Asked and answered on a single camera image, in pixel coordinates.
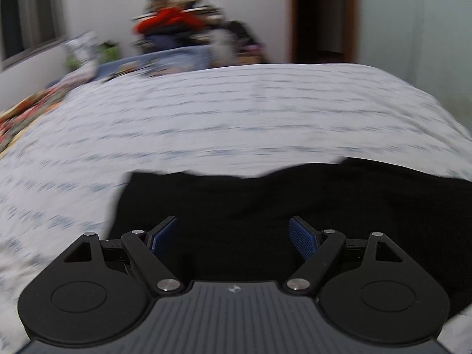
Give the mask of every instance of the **gray ribbed panel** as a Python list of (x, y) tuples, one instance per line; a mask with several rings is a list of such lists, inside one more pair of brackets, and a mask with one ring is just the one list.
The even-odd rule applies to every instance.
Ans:
[(88, 349), (43, 343), (21, 354), (446, 354), (437, 342), (376, 348), (328, 325), (306, 297), (282, 293), (275, 283), (194, 284), (184, 295), (162, 298), (148, 318), (115, 342)]

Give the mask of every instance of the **bed sheet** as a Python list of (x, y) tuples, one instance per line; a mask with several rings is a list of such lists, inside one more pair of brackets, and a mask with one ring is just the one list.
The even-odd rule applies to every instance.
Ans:
[[(256, 176), (350, 156), (472, 180), (471, 151), (435, 98), (368, 66), (249, 65), (78, 87), (0, 159), (0, 353), (27, 342), (23, 288), (83, 232), (106, 234), (127, 172)], [(460, 354), (472, 349), (472, 313), (461, 317), (441, 336)]]

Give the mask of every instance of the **white patterned bed sheet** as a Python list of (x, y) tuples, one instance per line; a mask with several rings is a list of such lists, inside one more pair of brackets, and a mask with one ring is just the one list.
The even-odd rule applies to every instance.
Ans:
[[(23, 288), (83, 232), (106, 235), (127, 172), (255, 176), (351, 156), (472, 180), (471, 151), (435, 98), (361, 65), (250, 65), (79, 87), (0, 159), (0, 353), (27, 342), (16, 311)], [(469, 353), (472, 312), (459, 318), (441, 339)]]

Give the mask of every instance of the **metal screw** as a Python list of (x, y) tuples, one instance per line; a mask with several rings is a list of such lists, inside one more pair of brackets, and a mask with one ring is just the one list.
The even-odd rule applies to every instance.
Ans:
[(162, 291), (174, 291), (180, 287), (180, 282), (173, 278), (162, 279), (157, 283), (157, 288)]
[(303, 278), (292, 278), (287, 281), (287, 287), (292, 290), (306, 290), (310, 287), (310, 282)]

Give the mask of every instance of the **orange-red garment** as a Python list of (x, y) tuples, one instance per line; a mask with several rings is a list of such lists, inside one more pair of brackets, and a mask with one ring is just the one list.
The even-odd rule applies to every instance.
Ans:
[(135, 32), (145, 34), (148, 30), (156, 26), (169, 26), (182, 23), (193, 30), (200, 30), (206, 26), (206, 23), (188, 12), (181, 9), (171, 7), (162, 8), (156, 16), (152, 16), (146, 20), (139, 22), (135, 26)]

